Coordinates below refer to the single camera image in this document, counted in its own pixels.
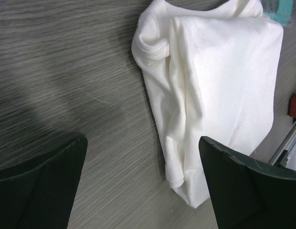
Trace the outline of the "white printed t shirt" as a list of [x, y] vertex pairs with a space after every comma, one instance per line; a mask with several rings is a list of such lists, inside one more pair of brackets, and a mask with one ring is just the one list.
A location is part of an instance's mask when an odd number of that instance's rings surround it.
[[283, 27], [258, 0], [209, 11], [153, 1], [132, 54], [143, 73], [169, 186], [191, 207], [210, 196], [198, 143], [250, 155], [272, 128]]

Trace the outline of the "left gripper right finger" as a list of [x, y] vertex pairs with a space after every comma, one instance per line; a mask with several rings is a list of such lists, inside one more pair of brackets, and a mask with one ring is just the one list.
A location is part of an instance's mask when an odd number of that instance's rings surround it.
[[220, 229], [296, 229], [296, 171], [203, 136], [199, 151]]

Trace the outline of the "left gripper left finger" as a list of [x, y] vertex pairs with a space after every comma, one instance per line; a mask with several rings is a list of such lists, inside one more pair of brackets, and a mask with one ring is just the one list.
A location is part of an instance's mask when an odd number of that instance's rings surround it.
[[78, 189], [88, 140], [0, 170], [0, 229], [65, 229]]

